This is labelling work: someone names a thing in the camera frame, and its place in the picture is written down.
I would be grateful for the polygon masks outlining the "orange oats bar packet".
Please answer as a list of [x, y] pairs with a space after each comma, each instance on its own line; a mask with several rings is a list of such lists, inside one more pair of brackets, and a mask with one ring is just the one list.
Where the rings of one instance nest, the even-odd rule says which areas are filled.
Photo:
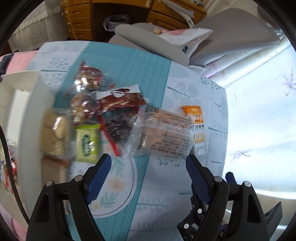
[[193, 121], [193, 150], [192, 153], [201, 162], [207, 158], [207, 145], [203, 113], [199, 105], [184, 105], [181, 107], [186, 117]]

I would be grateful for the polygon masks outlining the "clear packet beige crackers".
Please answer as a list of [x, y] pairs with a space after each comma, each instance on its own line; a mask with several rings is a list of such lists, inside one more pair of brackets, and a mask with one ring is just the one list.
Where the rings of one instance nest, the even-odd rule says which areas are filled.
[[40, 133], [40, 148], [44, 155], [62, 161], [70, 160], [72, 134], [72, 112], [69, 109], [46, 109]]

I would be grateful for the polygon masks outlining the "dark blue folded cloth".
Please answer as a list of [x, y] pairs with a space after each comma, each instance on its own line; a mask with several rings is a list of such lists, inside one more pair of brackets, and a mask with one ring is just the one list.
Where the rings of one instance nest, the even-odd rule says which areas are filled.
[[0, 76], [6, 74], [6, 69], [8, 68], [8, 65], [9, 65], [11, 58], [13, 56], [14, 56], [14, 53], [3, 56], [3, 58], [0, 62]]

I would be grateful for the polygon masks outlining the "white and pink paper bag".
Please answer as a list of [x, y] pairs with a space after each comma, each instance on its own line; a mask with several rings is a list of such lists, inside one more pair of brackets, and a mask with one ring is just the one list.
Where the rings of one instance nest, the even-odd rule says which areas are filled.
[[212, 33], [213, 30], [211, 29], [191, 28], [163, 32], [159, 37], [177, 46], [190, 58], [201, 42], [206, 40]]

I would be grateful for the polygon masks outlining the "pink bed quilt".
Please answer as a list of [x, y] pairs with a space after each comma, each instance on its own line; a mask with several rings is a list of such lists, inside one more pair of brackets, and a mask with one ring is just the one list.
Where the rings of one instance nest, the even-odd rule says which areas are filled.
[[26, 70], [26, 68], [29, 66], [29, 63], [37, 54], [37, 52], [37, 50], [27, 52], [15, 52], [14, 56], [11, 58], [8, 68], [6, 69], [6, 74], [22, 72]]

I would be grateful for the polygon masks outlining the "trash bin with bag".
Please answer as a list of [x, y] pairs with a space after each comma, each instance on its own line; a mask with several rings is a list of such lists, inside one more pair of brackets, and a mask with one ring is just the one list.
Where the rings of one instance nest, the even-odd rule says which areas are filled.
[[129, 24], [130, 17], [127, 14], [108, 16], [104, 22], [103, 27], [106, 31], [113, 32], [115, 27], [120, 24]]

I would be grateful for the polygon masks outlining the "nut mix clear packet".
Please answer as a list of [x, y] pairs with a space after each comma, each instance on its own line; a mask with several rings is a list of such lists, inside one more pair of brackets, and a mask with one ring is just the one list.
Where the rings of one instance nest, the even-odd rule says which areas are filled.
[[85, 61], [79, 64], [73, 85], [66, 94], [71, 97], [74, 125], [81, 125], [93, 117], [97, 109], [95, 94], [106, 86], [106, 75], [101, 70], [87, 65]]

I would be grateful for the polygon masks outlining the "wooden desk with drawers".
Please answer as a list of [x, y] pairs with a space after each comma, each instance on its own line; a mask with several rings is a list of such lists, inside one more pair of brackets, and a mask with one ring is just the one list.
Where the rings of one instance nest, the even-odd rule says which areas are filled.
[[186, 20], [163, 1], [61, 1], [71, 40], [108, 42], [113, 36], [103, 26], [108, 17], [123, 16], [129, 24], [151, 23], [168, 30], [188, 27]]

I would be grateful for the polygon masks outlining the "dark prune clear packet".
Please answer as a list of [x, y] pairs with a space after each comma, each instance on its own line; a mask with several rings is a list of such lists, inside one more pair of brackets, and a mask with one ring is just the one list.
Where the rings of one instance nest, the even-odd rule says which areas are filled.
[[139, 107], [120, 108], [98, 114], [97, 118], [115, 156], [125, 154], [124, 146], [137, 119]]

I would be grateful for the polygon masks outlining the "green snack packet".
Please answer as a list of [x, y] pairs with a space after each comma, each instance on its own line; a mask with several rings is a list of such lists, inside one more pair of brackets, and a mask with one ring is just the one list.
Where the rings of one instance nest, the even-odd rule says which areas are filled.
[[100, 124], [83, 125], [76, 128], [76, 161], [96, 164], [100, 128]]

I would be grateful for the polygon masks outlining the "dark red snack packet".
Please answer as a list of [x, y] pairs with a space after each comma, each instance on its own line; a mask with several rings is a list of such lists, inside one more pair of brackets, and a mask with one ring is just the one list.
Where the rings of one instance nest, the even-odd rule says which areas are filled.
[[101, 92], [97, 91], [95, 100], [98, 113], [146, 104], [137, 84], [130, 87], [121, 87]]

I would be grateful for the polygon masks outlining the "beige soda cracker packet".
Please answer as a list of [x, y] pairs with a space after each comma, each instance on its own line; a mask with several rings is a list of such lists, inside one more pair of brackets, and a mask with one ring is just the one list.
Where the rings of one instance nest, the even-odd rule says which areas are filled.
[[56, 184], [68, 181], [69, 160], [61, 160], [50, 156], [43, 156], [41, 160], [42, 183], [51, 180]]

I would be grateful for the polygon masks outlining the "white curtain with flowers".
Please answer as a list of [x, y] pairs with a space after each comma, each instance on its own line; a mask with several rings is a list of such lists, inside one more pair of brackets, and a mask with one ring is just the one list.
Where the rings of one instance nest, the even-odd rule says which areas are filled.
[[262, 20], [280, 44], [210, 64], [207, 77], [226, 89], [228, 142], [224, 172], [252, 183], [264, 211], [281, 203], [281, 234], [295, 214], [295, 50], [254, 1], [210, 1], [208, 16], [242, 9]]

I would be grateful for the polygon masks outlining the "grey office chair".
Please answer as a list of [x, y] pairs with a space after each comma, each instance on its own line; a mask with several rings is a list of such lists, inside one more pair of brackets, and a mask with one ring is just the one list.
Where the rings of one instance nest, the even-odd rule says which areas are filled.
[[154, 25], [137, 23], [115, 27], [110, 44], [147, 51], [181, 65], [205, 66], [224, 55], [245, 50], [261, 50], [280, 43], [278, 35], [254, 15], [241, 9], [227, 9], [195, 25], [202, 34], [195, 51], [181, 48], [152, 33]]

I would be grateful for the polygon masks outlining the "clear brown cake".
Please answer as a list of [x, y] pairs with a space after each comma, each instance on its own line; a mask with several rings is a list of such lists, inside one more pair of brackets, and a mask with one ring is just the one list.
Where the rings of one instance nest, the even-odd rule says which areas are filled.
[[142, 106], [127, 139], [127, 153], [183, 159], [193, 147], [193, 121], [152, 105]]

